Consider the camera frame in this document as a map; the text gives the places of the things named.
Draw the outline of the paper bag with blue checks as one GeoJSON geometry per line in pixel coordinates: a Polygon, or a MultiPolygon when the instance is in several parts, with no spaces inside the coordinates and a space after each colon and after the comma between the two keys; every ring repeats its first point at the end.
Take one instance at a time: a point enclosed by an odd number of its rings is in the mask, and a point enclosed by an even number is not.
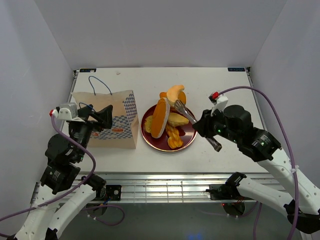
{"type": "Polygon", "coordinates": [[[71,95],[77,104],[93,105],[96,112],[111,105],[110,129],[94,130],[88,143],[95,148],[135,149],[138,139],[139,117],[136,99],[132,90],[114,92],[95,76],[89,76],[92,92],[78,91],[71,95]]]}

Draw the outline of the long orange bread loaf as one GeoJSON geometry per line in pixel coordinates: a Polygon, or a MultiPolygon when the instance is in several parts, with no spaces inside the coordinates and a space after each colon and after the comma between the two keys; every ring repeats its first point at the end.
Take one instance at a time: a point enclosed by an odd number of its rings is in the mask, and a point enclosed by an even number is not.
{"type": "Polygon", "coordinates": [[[168,121],[170,108],[167,98],[162,97],[158,100],[152,115],[151,136],[153,138],[158,139],[162,136],[168,121]]]}

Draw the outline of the metal serving tongs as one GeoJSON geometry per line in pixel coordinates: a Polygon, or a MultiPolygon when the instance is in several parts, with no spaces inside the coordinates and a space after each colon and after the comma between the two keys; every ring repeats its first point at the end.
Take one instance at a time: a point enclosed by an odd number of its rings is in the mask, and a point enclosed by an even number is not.
{"type": "MultiPolygon", "coordinates": [[[[197,123],[197,119],[180,100],[177,99],[175,101],[174,108],[184,117],[186,117],[192,124],[197,123]]],[[[222,149],[222,145],[214,137],[206,137],[205,139],[210,143],[210,145],[214,148],[216,152],[219,152],[222,149]]]]}

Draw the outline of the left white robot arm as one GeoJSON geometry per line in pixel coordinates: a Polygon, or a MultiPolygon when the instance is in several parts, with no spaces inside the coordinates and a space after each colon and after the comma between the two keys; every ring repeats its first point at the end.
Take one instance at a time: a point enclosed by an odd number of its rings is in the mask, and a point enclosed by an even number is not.
{"type": "Polygon", "coordinates": [[[48,164],[21,229],[8,237],[10,240],[57,240],[73,218],[93,199],[106,195],[106,181],[90,171],[73,186],[80,172],[76,166],[87,150],[92,132],[110,129],[113,106],[100,111],[87,105],[77,108],[76,103],[64,103],[51,110],[49,115],[56,134],[47,144],[45,156],[48,164]]]}

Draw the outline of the tan croissant bread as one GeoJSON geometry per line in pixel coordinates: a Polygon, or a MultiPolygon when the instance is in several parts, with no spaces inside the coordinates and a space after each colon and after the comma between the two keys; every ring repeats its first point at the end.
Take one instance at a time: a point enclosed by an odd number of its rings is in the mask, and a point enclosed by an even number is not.
{"type": "Polygon", "coordinates": [[[167,92],[166,92],[166,95],[167,95],[167,99],[168,99],[168,102],[169,104],[173,107],[175,105],[175,102],[178,100],[178,96],[179,96],[179,93],[181,91],[184,92],[185,90],[185,87],[184,85],[174,85],[172,86],[167,92]]]}

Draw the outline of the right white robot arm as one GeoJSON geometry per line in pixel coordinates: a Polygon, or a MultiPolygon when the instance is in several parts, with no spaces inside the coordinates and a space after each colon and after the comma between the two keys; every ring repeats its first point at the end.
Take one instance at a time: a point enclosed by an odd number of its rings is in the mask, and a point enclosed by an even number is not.
{"type": "Polygon", "coordinates": [[[204,110],[200,120],[193,124],[204,138],[220,136],[236,144],[238,150],[276,179],[285,192],[280,192],[253,181],[243,173],[235,172],[227,180],[226,194],[254,199],[284,215],[292,224],[298,207],[296,229],[312,234],[320,229],[320,190],[297,170],[295,187],[290,159],[280,142],[268,131],[254,127],[251,114],[240,105],[224,110],[204,110]]]}

